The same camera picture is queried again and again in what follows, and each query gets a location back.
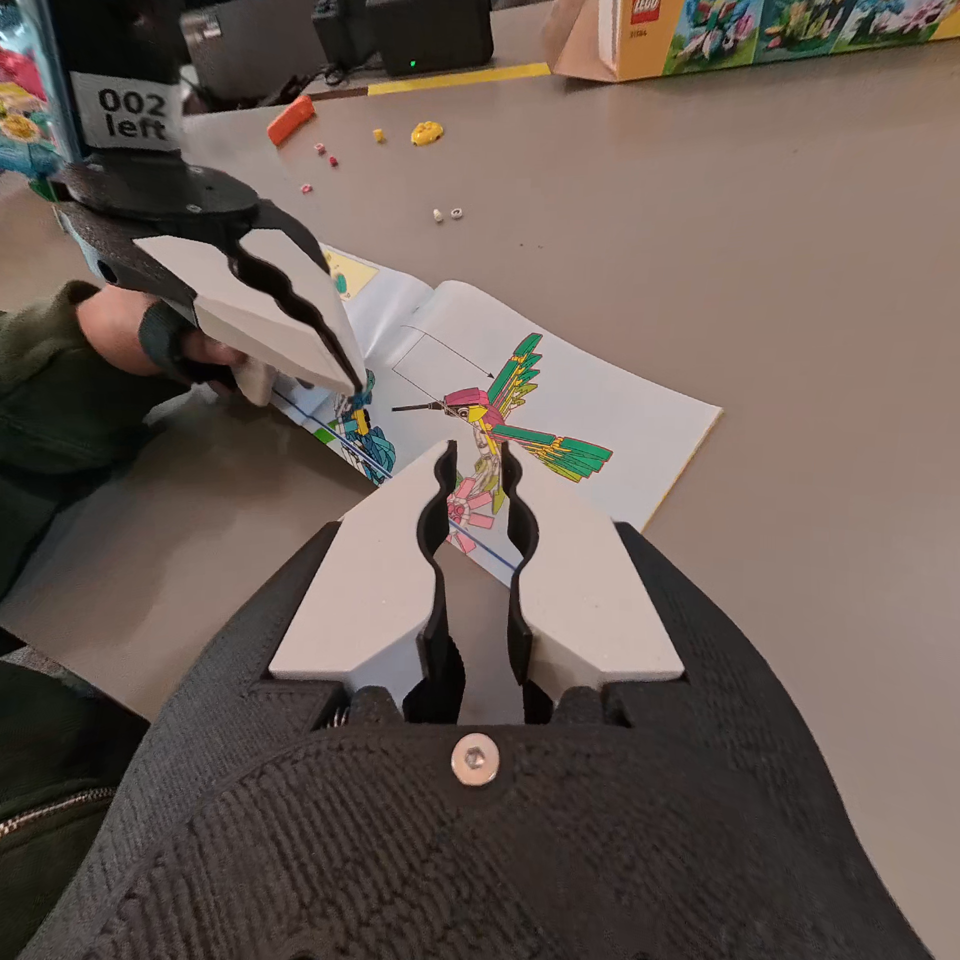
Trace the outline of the orange brick separator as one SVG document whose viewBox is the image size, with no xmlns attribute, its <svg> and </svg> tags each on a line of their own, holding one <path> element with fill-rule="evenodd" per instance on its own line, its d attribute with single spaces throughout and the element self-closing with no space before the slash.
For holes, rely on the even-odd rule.
<svg viewBox="0 0 960 960">
<path fill-rule="evenodd" d="M 316 109 L 311 97 L 300 95 L 270 121 L 267 126 L 267 137 L 275 148 L 280 148 L 315 117 Z"/>
</svg>

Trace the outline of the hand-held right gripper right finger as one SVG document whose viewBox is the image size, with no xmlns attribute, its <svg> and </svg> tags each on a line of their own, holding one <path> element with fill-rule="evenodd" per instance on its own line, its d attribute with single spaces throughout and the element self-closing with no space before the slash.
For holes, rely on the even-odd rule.
<svg viewBox="0 0 960 960">
<path fill-rule="evenodd" d="M 516 440 L 501 448 L 501 486 L 519 555 L 507 642 L 524 721 L 548 723 L 569 690 L 682 678 L 618 524 Z"/>
</svg>

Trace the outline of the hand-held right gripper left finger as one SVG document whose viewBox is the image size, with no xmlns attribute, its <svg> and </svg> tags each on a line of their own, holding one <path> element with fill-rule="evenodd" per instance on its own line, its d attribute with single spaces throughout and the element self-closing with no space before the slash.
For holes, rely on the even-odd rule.
<svg viewBox="0 0 960 960">
<path fill-rule="evenodd" d="M 342 516 L 271 678 L 380 688 L 408 722 L 458 721 L 466 670 L 436 559 L 456 487 L 457 443 L 442 440 Z"/>
</svg>

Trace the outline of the lego instruction booklet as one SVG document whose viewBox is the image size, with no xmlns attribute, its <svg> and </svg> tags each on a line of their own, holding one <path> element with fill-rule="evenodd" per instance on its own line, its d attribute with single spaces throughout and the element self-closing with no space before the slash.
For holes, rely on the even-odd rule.
<svg viewBox="0 0 960 960">
<path fill-rule="evenodd" d="M 454 440 L 447 540 L 503 584 L 520 561 L 507 535 L 504 441 L 642 530 L 721 414 L 473 285 L 432 288 L 336 248 L 324 253 L 365 355 L 366 390 L 344 398 L 280 376 L 272 404 L 376 486 Z"/>
</svg>

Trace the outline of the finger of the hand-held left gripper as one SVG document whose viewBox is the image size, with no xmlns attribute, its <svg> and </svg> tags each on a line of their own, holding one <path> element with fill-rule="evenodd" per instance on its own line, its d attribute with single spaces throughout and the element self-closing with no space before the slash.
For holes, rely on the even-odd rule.
<svg viewBox="0 0 960 960">
<path fill-rule="evenodd" d="M 269 199 L 258 199 L 240 238 L 240 282 L 272 305 L 256 337 L 286 374 L 333 392 L 366 388 L 363 351 L 323 250 Z"/>
<path fill-rule="evenodd" d="M 194 311 L 205 334 L 287 377 L 297 378 L 277 365 L 276 358 L 257 337 L 267 330 L 272 304 L 234 275 L 224 253 L 210 244 L 186 238 L 141 238 L 134 243 L 196 293 Z M 358 393 L 329 391 L 345 396 Z"/>
</svg>

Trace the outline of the yellow lego box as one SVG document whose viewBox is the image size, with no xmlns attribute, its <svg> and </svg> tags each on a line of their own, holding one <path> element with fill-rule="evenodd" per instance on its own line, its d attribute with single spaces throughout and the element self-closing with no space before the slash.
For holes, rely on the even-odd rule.
<svg viewBox="0 0 960 960">
<path fill-rule="evenodd" d="M 625 83 L 957 40 L 957 1 L 559 1 L 551 72 Z"/>
</svg>

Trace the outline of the person's left hand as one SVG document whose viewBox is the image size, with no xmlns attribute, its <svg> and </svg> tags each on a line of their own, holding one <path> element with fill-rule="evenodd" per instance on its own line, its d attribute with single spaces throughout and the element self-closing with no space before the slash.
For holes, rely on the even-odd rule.
<svg viewBox="0 0 960 960">
<path fill-rule="evenodd" d="M 121 372 L 133 392 L 154 404 L 221 378 L 247 355 L 211 338 L 167 301 L 106 286 L 77 306 L 78 326 L 92 350 Z"/>
</svg>

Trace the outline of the dark grey case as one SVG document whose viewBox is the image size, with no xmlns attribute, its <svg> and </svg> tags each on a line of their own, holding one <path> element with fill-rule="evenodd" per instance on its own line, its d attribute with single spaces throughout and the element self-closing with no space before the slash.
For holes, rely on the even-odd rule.
<svg viewBox="0 0 960 960">
<path fill-rule="evenodd" d="M 198 81 L 215 108 L 258 103 L 328 65 L 312 22 L 315 2 L 197 2 L 179 17 Z"/>
</svg>

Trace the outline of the colourful flower lego box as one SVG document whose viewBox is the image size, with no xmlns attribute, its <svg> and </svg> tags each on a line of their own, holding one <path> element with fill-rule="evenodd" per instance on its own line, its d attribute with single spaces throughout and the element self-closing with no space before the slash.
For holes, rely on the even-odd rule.
<svg viewBox="0 0 960 960">
<path fill-rule="evenodd" d="M 70 79 L 72 2 L 1 3 L 1 167 L 42 199 L 70 199 L 63 172 L 82 158 Z"/>
</svg>

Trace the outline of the person's left forearm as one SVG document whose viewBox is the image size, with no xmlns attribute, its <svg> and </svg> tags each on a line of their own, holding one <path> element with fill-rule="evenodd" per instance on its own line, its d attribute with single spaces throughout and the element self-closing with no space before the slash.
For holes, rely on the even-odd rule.
<svg viewBox="0 0 960 960">
<path fill-rule="evenodd" d="M 77 308 L 100 289 L 66 283 L 1 318 L 1 595 L 63 510 L 132 462 L 152 437 L 145 420 L 186 387 L 137 376 L 91 345 Z"/>
</svg>

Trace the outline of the yellow tape strip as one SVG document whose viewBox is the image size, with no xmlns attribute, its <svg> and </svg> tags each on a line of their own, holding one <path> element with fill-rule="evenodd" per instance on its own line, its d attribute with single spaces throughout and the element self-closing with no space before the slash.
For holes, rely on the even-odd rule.
<svg viewBox="0 0 960 960">
<path fill-rule="evenodd" d="M 510 66 L 487 67 L 457 73 L 371 82 L 366 87 L 366 95 L 368 97 L 375 97 L 422 90 L 442 90 L 485 83 L 534 79 L 550 75 L 551 70 L 546 62 L 531 62 Z"/>
</svg>

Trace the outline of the black device with green light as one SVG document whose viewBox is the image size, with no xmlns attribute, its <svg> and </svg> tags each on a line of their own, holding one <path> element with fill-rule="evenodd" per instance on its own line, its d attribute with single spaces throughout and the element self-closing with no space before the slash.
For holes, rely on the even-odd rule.
<svg viewBox="0 0 960 960">
<path fill-rule="evenodd" d="M 486 66 L 494 54 L 490 1 L 367 1 L 366 20 L 393 78 Z"/>
</svg>

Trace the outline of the person's dark green jacket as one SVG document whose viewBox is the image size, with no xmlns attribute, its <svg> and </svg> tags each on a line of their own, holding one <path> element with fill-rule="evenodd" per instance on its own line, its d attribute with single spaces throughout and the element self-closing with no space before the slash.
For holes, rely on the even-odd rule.
<svg viewBox="0 0 960 960">
<path fill-rule="evenodd" d="M 149 726 L 2 638 L 2 958 L 18 957 L 73 880 Z"/>
</svg>

